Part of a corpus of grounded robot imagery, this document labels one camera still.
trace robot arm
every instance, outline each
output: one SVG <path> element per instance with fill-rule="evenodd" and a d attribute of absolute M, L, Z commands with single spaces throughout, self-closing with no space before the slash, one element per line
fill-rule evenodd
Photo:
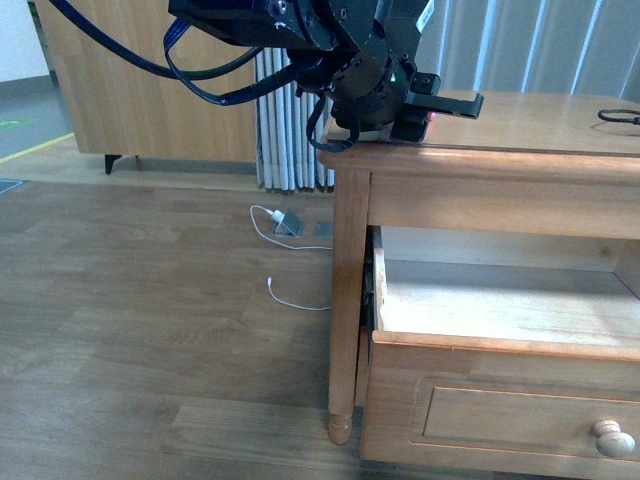
<path fill-rule="evenodd" d="M 480 114 L 481 95 L 471 102 L 438 97 L 440 78 L 417 71 L 415 55 L 432 11 L 432 0 L 169 2 L 170 13 L 220 40 L 286 48 L 294 65 L 312 61 L 315 66 L 297 79 L 299 91 L 318 95 L 319 107 L 331 98 L 331 114 L 351 130 L 351 143 L 360 131 L 391 122 L 392 139 L 417 142 L 430 112 Z"/>

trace white curtain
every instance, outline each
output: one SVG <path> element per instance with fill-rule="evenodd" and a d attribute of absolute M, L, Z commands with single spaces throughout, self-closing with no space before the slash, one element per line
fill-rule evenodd
<path fill-rule="evenodd" d="M 256 74 L 261 80 L 289 64 L 282 49 L 265 49 L 256 57 Z M 333 170 L 318 162 L 315 149 L 306 136 L 307 119 L 315 106 L 315 96 L 295 95 L 289 84 L 258 101 L 258 182 L 268 190 L 330 189 Z M 328 109 L 316 125 L 320 138 Z"/>

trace table leg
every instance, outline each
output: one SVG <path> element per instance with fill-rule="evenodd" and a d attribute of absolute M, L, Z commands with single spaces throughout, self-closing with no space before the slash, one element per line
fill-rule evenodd
<path fill-rule="evenodd" d="M 336 170 L 329 437 L 338 445 L 351 435 L 370 178 L 369 172 Z"/>

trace wooden cabinet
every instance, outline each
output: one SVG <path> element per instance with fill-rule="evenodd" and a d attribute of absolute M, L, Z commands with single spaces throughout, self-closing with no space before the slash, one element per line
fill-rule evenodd
<path fill-rule="evenodd" d="M 143 72 L 108 52 L 48 1 L 36 4 L 81 152 L 255 161 L 253 103 L 211 105 L 180 82 Z M 129 49 L 166 65 L 162 38 L 173 19 L 167 13 L 168 0 L 73 4 Z M 209 69 L 244 53 L 196 29 L 187 32 L 174 50 L 176 64 L 184 70 Z M 249 63 L 228 76 L 198 84 L 224 93 L 254 81 Z"/>
<path fill-rule="evenodd" d="M 638 478 L 640 143 L 605 108 L 640 107 L 490 93 L 479 120 L 438 116 L 423 144 L 322 154 L 335 443 L 364 388 L 367 459 Z"/>

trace white charging cable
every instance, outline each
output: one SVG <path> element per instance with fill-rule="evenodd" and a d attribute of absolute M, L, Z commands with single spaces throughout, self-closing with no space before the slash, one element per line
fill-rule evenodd
<path fill-rule="evenodd" d="M 260 235 L 260 237 L 262 237 L 267 242 L 274 243 L 280 247 L 288 248 L 289 250 L 333 250 L 332 247 L 316 247 L 316 246 L 294 247 L 292 245 L 287 245 L 286 243 L 278 242 L 273 238 L 267 237 L 264 233 L 260 231 L 260 229 L 258 228 L 258 224 L 256 223 L 256 218 L 255 218 L 255 215 L 253 214 L 253 211 L 256 208 L 263 210 L 264 212 L 267 212 L 267 214 L 273 219 L 273 221 L 278 223 L 278 225 L 282 223 L 282 220 L 284 219 L 284 213 L 282 213 L 280 210 L 276 210 L 274 212 L 272 210 L 269 210 L 268 208 L 261 207 L 260 205 L 251 205 L 251 208 L 249 209 L 249 215 L 251 216 L 251 222 L 253 223 L 253 228 L 255 228 L 258 235 Z"/>
<path fill-rule="evenodd" d="M 267 278 L 267 287 L 269 288 L 269 293 L 271 294 L 271 296 L 273 297 L 273 299 L 276 302 L 281 303 L 282 305 L 286 305 L 287 307 L 298 308 L 300 310 L 307 310 L 307 311 L 310 311 L 310 312 L 326 312 L 327 310 L 331 310 L 331 307 L 320 307 L 320 308 L 303 307 L 301 305 L 296 305 L 295 303 L 289 303 L 289 302 L 285 302 L 284 300 L 280 300 L 273 293 L 273 289 L 271 288 L 271 283 L 272 282 L 273 282 L 273 280 L 271 279 L 271 277 Z"/>
<path fill-rule="evenodd" d="M 258 233 L 258 235 L 260 235 L 260 237 L 262 239 L 266 240 L 267 242 L 274 243 L 274 244 L 276 244 L 276 245 L 278 245 L 280 247 L 288 248 L 289 250 L 333 250 L 331 247 L 316 247 L 316 246 L 294 247 L 292 245 L 287 245 L 286 243 L 278 242 L 277 240 L 274 240 L 273 238 L 267 237 L 258 228 L 258 224 L 256 223 L 255 215 L 253 214 L 253 211 L 255 209 L 259 209 L 259 210 L 262 210 L 262 211 L 266 212 L 273 219 L 273 221 L 278 223 L 278 225 L 280 223 L 282 223 L 282 220 L 284 219 L 284 213 L 282 213 L 280 210 L 276 210 L 274 212 L 274 211 L 269 210 L 268 208 L 264 208 L 264 207 L 262 207 L 260 205 L 251 205 L 251 208 L 249 208 L 249 215 L 251 216 L 251 223 L 253 223 L 253 228 L 255 228 L 256 232 Z M 271 283 L 272 282 L 273 282 L 273 279 L 271 277 L 267 278 L 267 287 L 269 288 L 269 293 L 271 294 L 271 297 L 276 302 L 278 302 L 278 303 L 280 303 L 282 305 L 286 305 L 287 307 L 298 308 L 300 310 L 307 310 L 307 311 L 310 311 L 310 312 L 324 312 L 324 311 L 327 311 L 327 310 L 331 310 L 331 307 L 322 307 L 322 308 L 303 307 L 301 305 L 296 305 L 295 303 L 289 303 L 289 302 L 285 302 L 284 300 L 280 300 L 273 293 L 273 289 L 271 288 Z"/>

